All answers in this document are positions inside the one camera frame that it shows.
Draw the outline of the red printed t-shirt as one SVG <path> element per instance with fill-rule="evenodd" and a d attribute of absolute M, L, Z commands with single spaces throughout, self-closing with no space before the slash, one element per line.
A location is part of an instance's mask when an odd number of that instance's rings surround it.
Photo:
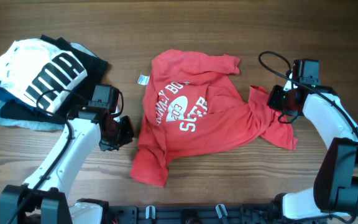
<path fill-rule="evenodd" d="M 240 59 L 167 50 L 152 60 L 131 177 L 164 187 L 179 157 L 224 152 L 256 138 L 295 150 L 293 128 L 268 107 L 268 91 L 252 86 L 244 100 L 230 80 Z"/>

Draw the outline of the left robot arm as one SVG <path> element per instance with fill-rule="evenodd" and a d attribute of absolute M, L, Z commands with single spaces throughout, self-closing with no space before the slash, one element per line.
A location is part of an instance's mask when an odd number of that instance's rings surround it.
<path fill-rule="evenodd" d="M 90 152 L 118 150 L 134 130 L 117 105 L 124 99 L 111 85 L 96 85 L 93 97 L 69 111 L 65 129 L 40 167 L 20 186 L 0 195 L 0 223 L 117 223 L 107 201 L 83 198 L 68 206 L 71 186 Z"/>

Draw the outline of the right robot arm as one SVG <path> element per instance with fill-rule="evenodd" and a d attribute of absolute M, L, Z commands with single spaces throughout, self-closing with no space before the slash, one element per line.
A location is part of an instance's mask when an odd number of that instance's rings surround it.
<path fill-rule="evenodd" d="M 310 189 L 281 196 L 282 217 L 298 222 L 358 217 L 358 125 L 337 93 L 319 80 L 319 62 L 298 59 L 274 86 L 268 105 L 297 119 L 307 118 L 328 151 Z"/>

